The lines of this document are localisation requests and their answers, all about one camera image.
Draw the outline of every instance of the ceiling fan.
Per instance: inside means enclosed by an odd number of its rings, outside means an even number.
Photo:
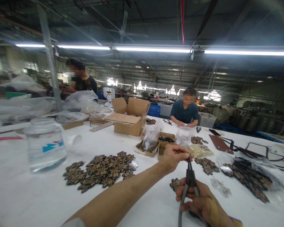
[[[101,17],[103,17],[105,20],[107,20],[112,26],[114,26],[117,30],[113,30],[113,29],[106,29],[110,32],[116,32],[120,34],[120,43],[123,43],[123,37],[125,36],[126,38],[128,38],[130,41],[132,41],[133,43],[135,42],[132,38],[130,38],[129,36],[140,36],[140,37],[145,37],[148,38],[148,35],[144,35],[144,34],[137,34],[137,33],[131,33],[131,32],[126,32],[126,24],[127,24],[127,17],[128,17],[128,13],[125,10],[124,11],[124,16],[123,16],[123,21],[122,21],[122,27],[121,29],[119,29],[113,22],[111,22],[109,19],[107,19],[103,14],[101,14],[98,10],[95,9],[95,7],[91,6],[90,7],[96,11]]]

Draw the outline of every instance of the ceiling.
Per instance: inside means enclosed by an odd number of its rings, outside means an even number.
[[[181,12],[178,13],[177,0],[40,2],[59,14],[45,9],[51,37],[59,43],[94,44],[65,20],[101,44],[120,43],[120,34],[116,31],[122,27],[126,10],[125,32],[139,36],[124,36],[124,44],[182,45]],[[185,45],[196,41],[195,45],[284,46],[284,0],[219,0],[197,37],[209,5],[210,0],[184,0]],[[40,32],[38,11],[33,1],[0,0],[1,42],[42,42]],[[191,60],[191,54],[176,53],[69,51],[62,48],[58,52],[60,56],[81,59],[100,77],[131,82],[142,80],[158,88],[174,84],[181,88],[194,86],[240,93],[247,86],[284,77],[284,57],[276,56],[212,56],[195,51]],[[212,75],[215,66],[216,74]]]

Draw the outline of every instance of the red pipe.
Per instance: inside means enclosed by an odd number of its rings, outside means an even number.
[[[184,41],[184,0],[181,0],[181,20],[182,20],[182,41],[183,41],[183,45],[185,45],[185,41]]]

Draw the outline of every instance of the white machine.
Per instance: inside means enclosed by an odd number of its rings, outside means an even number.
[[[111,99],[115,98],[115,89],[114,88],[103,88],[103,96],[107,99],[105,106],[113,107]]]

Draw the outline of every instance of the pliers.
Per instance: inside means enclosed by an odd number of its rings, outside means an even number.
[[[186,183],[185,183],[185,187],[184,187],[184,190],[183,190],[183,193],[182,193],[182,198],[181,198],[180,208],[179,208],[178,227],[182,227],[181,207],[184,204],[184,200],[186,198],[186,194],[187,194],[190,186],[193,187],[193,190],[194,190],[196,196],[200,197],[199,190],[197,188],[197,181],[196,181],[196,177],[195,177],[195,172],[192,169],[192,162],[191,162],[190,157],[189,157],[188,158],[188,167],[187,167],[187,170],[186,170]]]

